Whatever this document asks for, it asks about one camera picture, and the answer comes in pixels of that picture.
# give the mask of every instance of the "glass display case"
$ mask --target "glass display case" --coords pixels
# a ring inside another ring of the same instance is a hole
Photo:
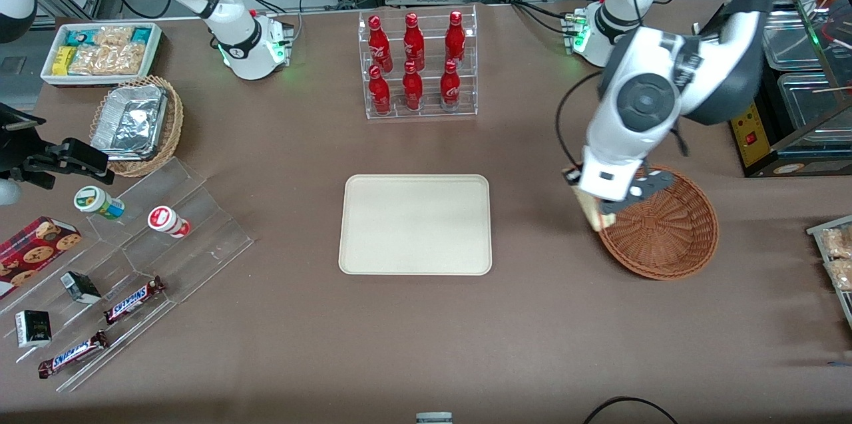
[[[852,174],[849,0],[775,4],[755,102],[731,122],[746,176]]]

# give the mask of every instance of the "white tray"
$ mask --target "white tray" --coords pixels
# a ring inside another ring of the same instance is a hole
[[[139,73],[135,75],[104,76],[53,75],[51,73],[51,67],[56,58],[56,51],[64,44],[68,32],[100,29],[103,26],[151,29],[151,35],[148,37],[148,42],[145,45],[145,56],[142,57],[142,63],[139,66]],[[161,35],[162,30],[160,30],[160,27],[154,23],[150,23],[150,21],[109,21],[108,23],[74,23],[62,25],[56,30],[56,36],[54,36],[54,42],[51,45],[51,52],[48,53],[45,66],[42,66],[42,79],[45,83],[54,85],[55,87],[98,87],[99,85],[116,85],[130,81],[131,79],[144,78],[151,70]]]
[[[491,269],[483,176],[357,174],[345,193],[343,272],[481,276]]]

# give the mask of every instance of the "coca-cola bottle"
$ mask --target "coca-cola bottle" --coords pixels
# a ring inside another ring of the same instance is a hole
[[[402,87],[405,89],[405,106],[411,111],[420,111],[423,98],[423,79],[417,74],[417,64],[414,60],[405,62],[405,76],[402,77]]]
[[[465,30],[462,29],[462,12],[450,13],[450,29],[447,29],[447,59],[456,60],[457,63],[465,60]]]
[[[405,38],[402,38],[402,42],[405,45],[405,60],[413,61],[417,71],[423,71],[426,67],[425,44],[414,13],[405,15]]]
[[[393,70],[393,59],[390,57],[390,41],[381,29],[381,20],[377,15],[372,15],[367,20],[370,26],[370,54],[373,64],[377,64],[381,71],[390,73]]]
[[[444,64],[444,75],[441,76],[441,108],[453,112],[459,108],[459,85],[461,81],[456,73],[456,60],[449,59]]]
[[[381,69],[377,65],[370,66],[370,99],[375,112],[380,115],[390,113],[390,87],[381,77]]]

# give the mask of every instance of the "cookie box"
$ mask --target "cookie box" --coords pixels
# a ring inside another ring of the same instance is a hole
[[[42,216],[0,243],[0,300],[81,239],[74,226]]]

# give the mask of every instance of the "wicker basket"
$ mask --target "wicker basket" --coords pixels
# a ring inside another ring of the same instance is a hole
[[[716,212],[697,184],[665,166],[675,182],[645,202],[616,215],[615,224],[600,231],[612,256],[645,278],[687,278],[710,262],[719,242]]]
[[[152,160],[147,161],[110,161],[109,169],[120,176],[127,178],[140,178],[152,172],[157,171],[168,159],[174,154],[174,149],[177,148],[177,142],[180,141],[180,127],[183,126],[183,104],[180,102],[180,96],[177,96],[176,91],[165,79],[158,76],[146,76],[141,79],[134,79],[119,85],[119,87],[142,87],[143,85],[158,85],[168,91],[168,102],[165,109],[165,124],[160,133],[160,147],[157,155]],[[98,121],[101,120],[101,111],[104,108],[104,102],[107,97],[101,100],[101,105],[95,111],[95,119],[92,120],[92,126],[89,128],[89,139],[95,135],[95,128],[98,126]]]

